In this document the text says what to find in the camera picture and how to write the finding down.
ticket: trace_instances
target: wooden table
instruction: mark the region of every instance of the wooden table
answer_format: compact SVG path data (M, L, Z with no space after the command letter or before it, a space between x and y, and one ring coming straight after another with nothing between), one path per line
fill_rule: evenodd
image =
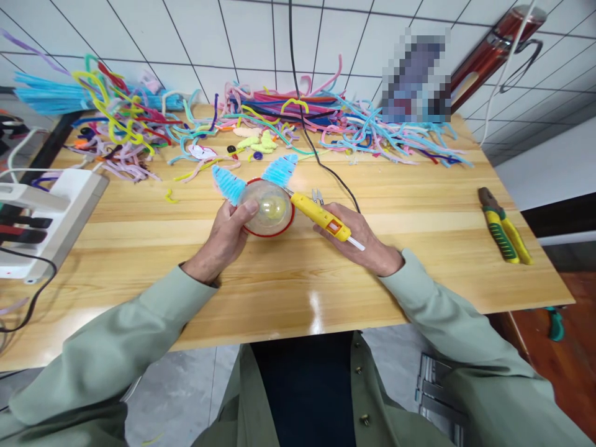
M197 106L195 116L210 116ZM448 145L469 151L475 168L434 165L422 156L418 166L383 158L327 153L333 168L358 198L371 228L386 244L410 247L437 281L469 299L483 313L572 303L573 298L516 210L487 158L457 115L459 139ZM240 138L221 132L206 142L217 153ZM299 148L306 149L304 138ZM235 173L260 176L267 162L287 153L278 148L263 161ZM168 166L179 148L165 148L151 163L163 182L139 184L112 178L87 226L51 286L39 299L34 317L14 334L0 356L0 371L43 366L60 354L63 341L107 309L141 293L205 242L222 197L210 172L187 184L172 179L194 169L190 161ZM63 150L54 167L66 168L80 156ZM481 211L477 189L487 186L518 227L535 265L503 261ZM326 202L352 206L335 179L310 158L301 161L291 189L321 190ZM165 199L173 190L177 204ZM250 237L238 261L222 275L218 294L189 323L174 350L272 340L309 334L396 325L407 322L395 299L363 268L342 258L312 223L298 213L280 237ZM35 286L4 281L0 307L32 295ZM6 318L12 327L16 317Z

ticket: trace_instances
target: white power strip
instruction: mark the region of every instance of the white power strip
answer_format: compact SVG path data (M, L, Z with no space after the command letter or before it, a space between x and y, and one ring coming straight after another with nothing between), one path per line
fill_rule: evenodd
M50 192L23 184L0 183L0 202L33 210L52 224L39 244L11 243L11 250L52 260L58 269L79 237L109 180L84 169L65 169ZM0 252L0 278L24 278L35 284L49 276L46 262Z

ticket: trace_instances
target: sleeve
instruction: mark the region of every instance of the sleeve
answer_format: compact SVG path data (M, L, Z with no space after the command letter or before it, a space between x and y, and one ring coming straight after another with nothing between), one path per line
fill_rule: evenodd
M216 292L176 267L87 323L31 385L11 396L0 413L0 445L54 445L50 439L57 438L57 445L107 445L107 436L118 445L126 418L120 397Z
M443 385L466 409L466 444L593 446L554 401L553 387L466 299L437 284L408 249L379 278L410 321L455 366Z

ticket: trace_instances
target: hand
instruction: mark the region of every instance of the hand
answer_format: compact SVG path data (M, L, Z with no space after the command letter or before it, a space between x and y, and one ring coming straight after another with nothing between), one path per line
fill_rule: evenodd
M387 246L377 239L366 219L361 214L337 203L323 205L323 208L337 216L352 231L352 237L364 245L360 251L350 242L341 242L318 225L312 227L317 233L335 245L350 261L368 268L377 276L390 276L404 266L405 261L396 248Z
M244 250L248 234L243 226L258 210L256 200L246 201L238 208L225 201L215 216L209 239L196 255L182 265L182 270L203 284L215 281Z

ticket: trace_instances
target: person's left hand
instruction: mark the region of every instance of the person's left hand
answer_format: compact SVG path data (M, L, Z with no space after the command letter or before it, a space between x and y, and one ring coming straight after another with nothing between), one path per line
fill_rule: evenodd
M211 284L244 250L248 234L243 226L258 210L256 200L246 201L238 208L225 201L215 216L209 239L182 265L182 270L203 284Z

